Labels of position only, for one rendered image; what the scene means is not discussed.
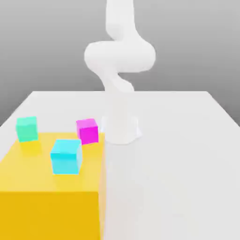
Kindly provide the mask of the small magenta cube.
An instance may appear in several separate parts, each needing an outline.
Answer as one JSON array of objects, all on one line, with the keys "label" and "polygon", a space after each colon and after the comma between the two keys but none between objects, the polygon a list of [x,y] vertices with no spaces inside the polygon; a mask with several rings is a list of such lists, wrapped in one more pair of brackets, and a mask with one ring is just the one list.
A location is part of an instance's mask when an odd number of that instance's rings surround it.
[{"label": "small magenta cube", "polygon": [[98,125],[93,118],[76,121],[77,136],[82,145],[97,143]]}]

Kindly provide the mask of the small cyan cube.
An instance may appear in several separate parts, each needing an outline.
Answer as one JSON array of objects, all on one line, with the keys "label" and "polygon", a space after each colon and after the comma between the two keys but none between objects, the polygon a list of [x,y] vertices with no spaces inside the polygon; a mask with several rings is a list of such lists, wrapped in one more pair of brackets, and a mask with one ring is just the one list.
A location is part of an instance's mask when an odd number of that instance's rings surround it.
[{"label": "small cyan cube", "polygon": [[57,139],[50,152],[50,158],[53,174],[79,174],[83,161],[81,140]]}]

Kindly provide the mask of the small green cube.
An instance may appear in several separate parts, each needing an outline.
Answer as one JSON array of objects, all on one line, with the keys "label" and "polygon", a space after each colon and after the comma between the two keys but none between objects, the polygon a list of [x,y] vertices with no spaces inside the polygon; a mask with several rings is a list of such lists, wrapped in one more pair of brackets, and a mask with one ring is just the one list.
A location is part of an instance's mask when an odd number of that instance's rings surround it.
[{"label": "small green cube", "polygon": [[16,133],[20,143],[37,141],[38,126],[36,116],[17,118]]}]

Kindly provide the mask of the large yellow box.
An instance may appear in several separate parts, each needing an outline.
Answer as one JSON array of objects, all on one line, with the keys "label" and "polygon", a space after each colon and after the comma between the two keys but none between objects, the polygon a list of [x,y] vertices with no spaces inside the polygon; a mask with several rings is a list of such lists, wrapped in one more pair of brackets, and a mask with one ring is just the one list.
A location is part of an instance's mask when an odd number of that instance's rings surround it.
[{"label": "large yellow box", "polygon": [[15,141],[0,161],[0,240],[103,240],[106,206],[105,135],[84,145],[77,175],[54,175],[57,139],[75,133],[41,133]]}]

